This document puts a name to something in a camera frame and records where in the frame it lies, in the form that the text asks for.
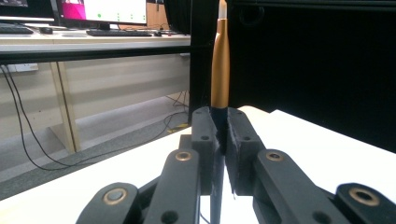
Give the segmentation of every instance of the gold cylinder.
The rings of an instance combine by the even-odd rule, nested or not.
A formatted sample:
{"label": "gold cylinder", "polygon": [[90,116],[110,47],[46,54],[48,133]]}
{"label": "gold cylinder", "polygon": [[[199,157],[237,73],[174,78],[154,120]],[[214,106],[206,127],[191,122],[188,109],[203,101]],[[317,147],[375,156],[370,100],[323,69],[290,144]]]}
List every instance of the gold cylinder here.
{"label": "gold cylinder", "polygon": [[228,106],[230,89],[230,47],[228,41],[227,19],[218,19],[212,59],[211,106]]}

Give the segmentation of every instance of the keyboard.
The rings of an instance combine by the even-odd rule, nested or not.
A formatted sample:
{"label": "keyboard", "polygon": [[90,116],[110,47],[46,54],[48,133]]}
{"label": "keyboard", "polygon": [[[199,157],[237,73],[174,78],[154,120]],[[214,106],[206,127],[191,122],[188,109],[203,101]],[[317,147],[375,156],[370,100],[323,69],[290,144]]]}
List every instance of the keyboard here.
{"label": "keyboard", "polygon": [[0,35],[31,35],[33,31],[20,26],[0,26]]}
{"label": "keyboard", "polygon": [[149,32],[123,30],[89,30],[87,35],[92,36],[151,36]]}

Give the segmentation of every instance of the computer monitor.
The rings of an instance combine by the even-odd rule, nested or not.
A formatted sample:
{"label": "computer monitor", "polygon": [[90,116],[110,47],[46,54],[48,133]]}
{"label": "computer monitor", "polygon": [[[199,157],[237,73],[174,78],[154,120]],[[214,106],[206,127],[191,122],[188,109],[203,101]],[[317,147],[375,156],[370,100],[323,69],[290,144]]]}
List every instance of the computer monitor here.
{"label": "computer monitor", "polygon": [[50,0],[0,0],[0,22],[51,23]]}
{"label": "computer monitor", "polygon": [[147,25],[146,0],[57,0],[65,24],[95,24],[109,30],[110,24]]}

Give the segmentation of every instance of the wooden desk leg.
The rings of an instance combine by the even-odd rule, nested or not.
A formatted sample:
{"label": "wooden desk leg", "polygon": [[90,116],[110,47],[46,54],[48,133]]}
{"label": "wooden desk leg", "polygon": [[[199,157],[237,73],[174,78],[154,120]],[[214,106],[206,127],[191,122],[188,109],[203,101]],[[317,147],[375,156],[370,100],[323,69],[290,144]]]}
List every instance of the wooden desk leg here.
{"label": "wooden desk leg", "polygon": [[57,135],[59,140],[71,152],[75,153],[80,150],[78,129],[75,123],[75,116],[73,113],[73,106],[70,101],[69,88],[64,63],[51,63],[52,77],[55,84],[55,89],[58,95],[59,107],[61,109],[62,119],[64,125],[51,127],[52,131]]}

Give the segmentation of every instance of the desk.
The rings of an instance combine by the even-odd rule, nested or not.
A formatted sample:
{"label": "desk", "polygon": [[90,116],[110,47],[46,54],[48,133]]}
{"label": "desk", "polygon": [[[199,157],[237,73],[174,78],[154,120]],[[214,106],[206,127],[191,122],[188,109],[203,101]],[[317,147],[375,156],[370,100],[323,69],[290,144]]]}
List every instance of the desk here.
{"label": "desk", "polygon": [[[389,177],[396,169],[395,154],[281,111],[267,114],[250,106],[241,110],[268,148],[287,152],[318,186],[335,192],[341,183],[359,182],[396,202],[396,180]],[[177,149],[180,135],[190,132],[187,129],[168,135],[5,199],[0,202],[0,223],[75,223],[102,187],[126,182],[139,188],[158,176],[167,155]],[[225,177],[221,223],[257,223],[251,202],[251,197],[234,199]],[[207,205],[208,198],[202,197],[201,211],[205,217],[209,217]]]}
{"label": "desk", "polygon": [[[93,37],[85,31],[55,31],[53,35],[3,35],[0,40],[0,53],[6,56],[8,52],[39,51],[45,57],[60,52],[59,58],[40,63],[38,71],[16,74],[15,79],[21,85],[21,97],[27,101],[26,110],[35,129],[52,127],[71,152],[80,150],[76,119],[189,89],[189,57],[151,53],[115,59],[111,54],[126,49],[187,47],[190,37],[186,35]],[[98,60],[79,61],[81,52],[91,50],[109,50],[109,54]],[[75,55],[62,58],[66,52]],[[5,125],[0,129],[0,139],[19,133],[15,108],[3,79],[0,77],[0,122]]]}

